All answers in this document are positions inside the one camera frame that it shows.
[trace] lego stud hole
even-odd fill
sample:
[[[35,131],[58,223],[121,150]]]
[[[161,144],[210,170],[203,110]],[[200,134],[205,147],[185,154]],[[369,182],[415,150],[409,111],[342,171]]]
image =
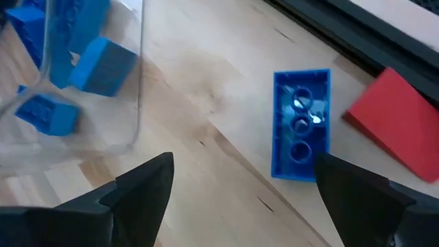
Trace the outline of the lego stud hole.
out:
[[[293,108],[296,110],[308,110],[313,104],[313,94],[306,88],[298,88],[292,96]]]
[[[296,163],[304,163],[311,158],[311,147],[304,141],[294,143],[290,150],[291,159]]]
[[[291,121],[291,129],[297,135],[306,135],[311,132],[312,122],[307,116],[297,116]]]

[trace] wooden table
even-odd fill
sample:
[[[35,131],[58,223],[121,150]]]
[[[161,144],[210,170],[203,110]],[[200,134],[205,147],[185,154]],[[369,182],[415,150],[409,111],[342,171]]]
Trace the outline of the wooden table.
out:
[[[333,70],[332,154],[439,196],[340,120],[374,78],[262,0],[149,0],[145,21],[133,150],[4,179],[0,204],[56,206],[171,151],[157,246],[343,246],[316,184],[270,177],[273,71],[310,68]]]

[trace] red block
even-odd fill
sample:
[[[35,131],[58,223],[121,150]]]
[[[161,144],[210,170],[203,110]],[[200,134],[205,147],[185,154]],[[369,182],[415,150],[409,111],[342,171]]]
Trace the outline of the red block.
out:
[[[439,178],[439,112],[387,68],[344,115],[423,180]]]

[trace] transparent plastic bin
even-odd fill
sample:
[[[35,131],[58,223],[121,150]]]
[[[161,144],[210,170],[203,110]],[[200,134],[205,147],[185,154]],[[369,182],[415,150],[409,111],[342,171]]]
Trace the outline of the transparent plastic bin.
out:
[[[6,25],[0,32],[0,176],[119,154],[131,148],[136,141],[142,98],[143,0],[109,0],[110,7],[100,29],[100,37],[137,55],[133,69],[114,97],[86,93],[71,85],[59,89],[51,82],[51,71],[59,69],[53,65],[60,52],[59,39],[54,37],[62,35],[60,30],[66,28],[62,22],[75,18],[71,15],[77,14],[78,8],[86,1],[90,0],[45,1],[44,49],[39,70],[12,25]],[[29,4],[26,2],[34,2],[36,7],[40,7],[37,5],[43,1],[23,0],[23,4]],[[71,4],[76,9],[65,12],[64,7],[60,7],[63,4]],[[93,18],[88,20],[89,23],[93,22]],[[81,55],[71,54],[71,64],[76,65]],[[17,88],[21,84],[27,89],[18,94]],[[18,118],[15,115],[17,110],[35,95],[61,97],[78,106],[80,114],[74,132],[63,137],[51,136]]]

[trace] black metal rail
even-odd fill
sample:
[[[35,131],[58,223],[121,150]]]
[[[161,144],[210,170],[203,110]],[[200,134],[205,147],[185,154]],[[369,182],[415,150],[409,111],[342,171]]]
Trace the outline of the black metal rail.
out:
[[[439,108],[439,53],[430,47],[348,0],[264,1],[371,75],[392,67]]]

